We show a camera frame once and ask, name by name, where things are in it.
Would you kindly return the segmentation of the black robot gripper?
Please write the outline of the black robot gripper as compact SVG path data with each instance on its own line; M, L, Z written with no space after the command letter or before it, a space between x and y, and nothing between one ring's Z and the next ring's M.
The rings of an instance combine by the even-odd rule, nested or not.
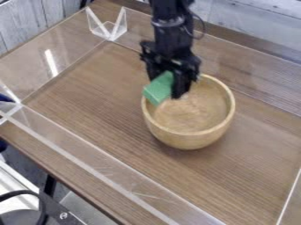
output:
M140 41L140 60L145 63L149 80L164 71L171 72L171 98L178 99L199 78L200 59L191 51L190 26L152 23L152 28L153 40Z

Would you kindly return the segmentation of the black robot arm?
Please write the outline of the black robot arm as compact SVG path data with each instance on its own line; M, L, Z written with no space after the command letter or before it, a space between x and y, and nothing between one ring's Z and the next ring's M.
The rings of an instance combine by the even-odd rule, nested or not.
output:
M140 60L145 64L148 79L152 81L168 71L172 74L171 97L180 98L198 81L200 59L191 51L192 40L203 38L194 35L194 18L206 32L199 15L190 9L194 0L149 0L151 26L153 40L140 41Z

